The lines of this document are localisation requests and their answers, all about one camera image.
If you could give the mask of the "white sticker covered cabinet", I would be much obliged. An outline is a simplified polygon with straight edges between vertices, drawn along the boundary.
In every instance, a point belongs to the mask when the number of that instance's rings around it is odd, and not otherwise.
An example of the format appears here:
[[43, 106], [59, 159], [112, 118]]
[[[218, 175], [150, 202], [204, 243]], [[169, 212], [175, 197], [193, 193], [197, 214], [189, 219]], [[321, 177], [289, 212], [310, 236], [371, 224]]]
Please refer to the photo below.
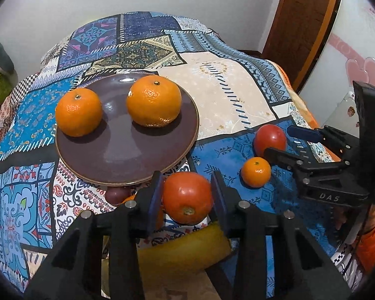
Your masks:
[[357, 138], [359, 137], [360, 124], [353, 91], [346, 93], [324, 125], [334, 127]]

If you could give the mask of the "small orange tangerine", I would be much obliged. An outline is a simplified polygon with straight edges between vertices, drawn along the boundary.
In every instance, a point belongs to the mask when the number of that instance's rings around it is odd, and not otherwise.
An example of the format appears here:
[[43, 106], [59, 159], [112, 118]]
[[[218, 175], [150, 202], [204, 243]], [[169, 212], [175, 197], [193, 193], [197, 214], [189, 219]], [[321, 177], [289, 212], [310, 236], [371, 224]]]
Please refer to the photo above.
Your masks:
[[269, 182], [272, 168], [264, 158], [252, 157], [243, 164], [240, 174], [246, 185], [261, 188]]

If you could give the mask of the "red tomato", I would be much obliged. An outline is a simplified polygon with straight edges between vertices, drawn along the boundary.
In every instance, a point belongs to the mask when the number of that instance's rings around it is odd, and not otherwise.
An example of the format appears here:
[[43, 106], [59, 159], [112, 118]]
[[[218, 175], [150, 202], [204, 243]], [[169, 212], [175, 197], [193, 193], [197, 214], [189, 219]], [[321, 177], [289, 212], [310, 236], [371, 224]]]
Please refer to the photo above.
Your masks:
[[263, 157], [266, 148], [285, 151], [287, 147], [285, 132], [277, 125], [262, 125], [254, 137], [253, 147], [257, 157]]
[[165, 179], [162, 203], [166, 214], [178, 224], [199, 224], [213, 208], [211, 184], [195, 172], [173, 173]]

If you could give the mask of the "brown wooden door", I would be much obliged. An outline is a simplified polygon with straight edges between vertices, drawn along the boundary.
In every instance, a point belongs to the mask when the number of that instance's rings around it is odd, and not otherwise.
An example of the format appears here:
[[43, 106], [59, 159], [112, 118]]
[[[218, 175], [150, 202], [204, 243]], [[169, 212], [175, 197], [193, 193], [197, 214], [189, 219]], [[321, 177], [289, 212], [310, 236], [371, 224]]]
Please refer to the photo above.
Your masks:
[[341, 0], [279, 0], [262, 52], [300, 92], [331, 33]]

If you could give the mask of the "large orange left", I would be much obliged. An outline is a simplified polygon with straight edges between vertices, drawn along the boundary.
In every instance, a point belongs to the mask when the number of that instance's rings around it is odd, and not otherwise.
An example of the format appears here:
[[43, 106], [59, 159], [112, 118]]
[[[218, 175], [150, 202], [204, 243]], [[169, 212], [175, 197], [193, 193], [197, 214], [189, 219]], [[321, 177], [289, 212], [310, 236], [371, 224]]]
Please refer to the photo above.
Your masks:
[[99, 96], [87, 88], [67, 92], [55, 108], [58, 129], [72, 138], [92, 133], [102, 121], [102, 116]]

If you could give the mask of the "yellow corn cob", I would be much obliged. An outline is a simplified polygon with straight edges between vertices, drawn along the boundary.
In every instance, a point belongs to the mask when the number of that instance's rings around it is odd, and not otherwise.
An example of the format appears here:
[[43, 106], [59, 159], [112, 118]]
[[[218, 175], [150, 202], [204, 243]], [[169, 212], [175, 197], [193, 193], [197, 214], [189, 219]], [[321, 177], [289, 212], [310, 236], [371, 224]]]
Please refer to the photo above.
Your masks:
[[209, 268], [232, 252], [219, 224], [212, 223], [187, 236], [137, 251], [144, 283], [184, 278]]

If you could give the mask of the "dark brown round plate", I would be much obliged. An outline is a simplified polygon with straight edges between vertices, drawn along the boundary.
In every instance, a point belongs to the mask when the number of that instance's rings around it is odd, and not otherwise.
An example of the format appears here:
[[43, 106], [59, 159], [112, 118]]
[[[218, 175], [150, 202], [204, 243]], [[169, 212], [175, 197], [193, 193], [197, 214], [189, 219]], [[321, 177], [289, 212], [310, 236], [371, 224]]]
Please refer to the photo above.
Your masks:
[[86, 182], [101, 186], [132, 186], [166, 172], [190, 151], [198, 137], [199, 113], [192, 97], [181, 91], [178, 117], [162, 128], [132, 122], [126, 107], [131, 85], [143, 72], [115, 74], [88, 85], [100, 98], [103, 119], [83, 137], [57, 131], [55, 144], [64, 165]]

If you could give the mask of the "large orange right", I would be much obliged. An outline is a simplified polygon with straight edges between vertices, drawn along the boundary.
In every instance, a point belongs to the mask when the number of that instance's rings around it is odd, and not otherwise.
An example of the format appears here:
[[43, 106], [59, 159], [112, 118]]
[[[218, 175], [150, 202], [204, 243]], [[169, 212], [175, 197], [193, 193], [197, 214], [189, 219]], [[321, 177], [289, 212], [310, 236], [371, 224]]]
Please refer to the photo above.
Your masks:
[[181, 108], [179, 86], [155, 74], [139, 78], [126, 97], [126, 109], [132, 121], [144, 127], [167, 126], [178, 117]]

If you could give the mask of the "large orange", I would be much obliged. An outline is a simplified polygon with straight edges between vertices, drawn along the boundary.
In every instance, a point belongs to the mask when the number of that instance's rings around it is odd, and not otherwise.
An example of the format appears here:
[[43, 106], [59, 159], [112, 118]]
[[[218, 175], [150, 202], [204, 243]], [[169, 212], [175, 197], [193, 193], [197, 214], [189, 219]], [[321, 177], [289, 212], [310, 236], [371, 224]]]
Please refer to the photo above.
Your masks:
[[178, 117], [181, 108], [179, 86], [155, 74], [139, 78], [126, 97], [126, 109], [132, 121], [144, 127], [167, 126]]
[[99, 96], [87, 88], [67, 92], [55, 108], [58, 129], [72, 138], [92, 133], [102, 121], [102, 116]]

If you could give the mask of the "dark purple passion fruit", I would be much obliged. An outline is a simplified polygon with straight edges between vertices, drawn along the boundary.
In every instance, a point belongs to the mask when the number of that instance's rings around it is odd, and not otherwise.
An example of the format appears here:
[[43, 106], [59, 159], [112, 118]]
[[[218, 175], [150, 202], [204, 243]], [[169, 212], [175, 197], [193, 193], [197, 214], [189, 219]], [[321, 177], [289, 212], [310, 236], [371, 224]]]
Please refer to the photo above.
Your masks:
[[105, 200], [113, 206], [122, 204], [130, 196], [131, 189], [129, 187], [109, 186], [105, 192]]

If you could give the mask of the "grey green plush toy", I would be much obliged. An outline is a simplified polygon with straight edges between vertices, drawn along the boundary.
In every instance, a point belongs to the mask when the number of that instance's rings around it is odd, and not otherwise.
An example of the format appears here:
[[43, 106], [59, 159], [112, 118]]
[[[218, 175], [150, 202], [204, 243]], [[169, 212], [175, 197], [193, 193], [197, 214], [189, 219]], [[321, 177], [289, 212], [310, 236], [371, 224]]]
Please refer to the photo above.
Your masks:
[[3, 70], [6, 74], [12, 75], [14, 73], [14, 64], [5, 48], [0, 43], [0, 69]]

